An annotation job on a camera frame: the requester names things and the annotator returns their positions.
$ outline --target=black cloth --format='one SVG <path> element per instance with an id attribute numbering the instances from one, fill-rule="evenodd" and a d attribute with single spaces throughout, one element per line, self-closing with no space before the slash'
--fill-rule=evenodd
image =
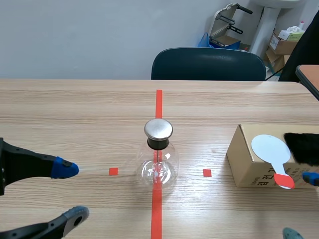
<path id="1" fill-rule="evenodd" d="M 299 82 L 296 76 L 299 65 L 319 65 L 319 11 L 294 48 L 279 81 Z"/>

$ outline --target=glass carafe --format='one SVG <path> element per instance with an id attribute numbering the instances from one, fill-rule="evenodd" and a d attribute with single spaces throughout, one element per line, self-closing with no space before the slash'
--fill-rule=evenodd
<path id="1" fill-rule="evenodd" d="M 144 132 L 148 138 L 138 151 L 137 176 L 147 186 L 160 183 L 162 188 L 168 187 L 179 170 L 178 152 L 169 141 L 173 127 L 164 119 L 152 119 Z"/>

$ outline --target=stainless steel lid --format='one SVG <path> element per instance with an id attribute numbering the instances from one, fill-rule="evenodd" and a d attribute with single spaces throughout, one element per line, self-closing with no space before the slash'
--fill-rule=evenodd
<path id="1" fill-rule="evenodd" d="M 152 119 L 144 127 L 146 136 L 155 141 L 167 140 L 173 134 L 173 126 L 164 119 Z"/>

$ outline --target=wooden table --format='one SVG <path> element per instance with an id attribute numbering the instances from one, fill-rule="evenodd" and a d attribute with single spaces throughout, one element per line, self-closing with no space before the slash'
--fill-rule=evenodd
<path id="1" fill-rule="evenodd" d="M 301 65 L 296 75 L 303 85 L 319 100 L 319 65 Z"/>
<path id="2" fill-rule="evenodd" d="M 149 239 L 152 193 L 137 186 L 135 156 L 156 89 L 180 152 L 176 186 L 163 192 L 163 239 L 280 239 L 284 227 L 318 238 L 315 189 L 236 188 L 225 156 L 239 123 L 319 124 L 319 103 L 292 82 L 0 80 L 0 136 L 80 167 L 71 179 L 6 187 L 0 231 L 83 205 L 91 215 L 67 238 Z"/>

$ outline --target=dark green chair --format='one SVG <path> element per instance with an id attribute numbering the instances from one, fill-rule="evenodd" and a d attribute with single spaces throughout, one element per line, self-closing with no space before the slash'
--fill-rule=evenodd
<path id="1" fill-rule="evenodd" d="M 220 48 L 172 48 L 154 60 L 152 80 L 264 81 L 263 60 L 252 53 Z"/>

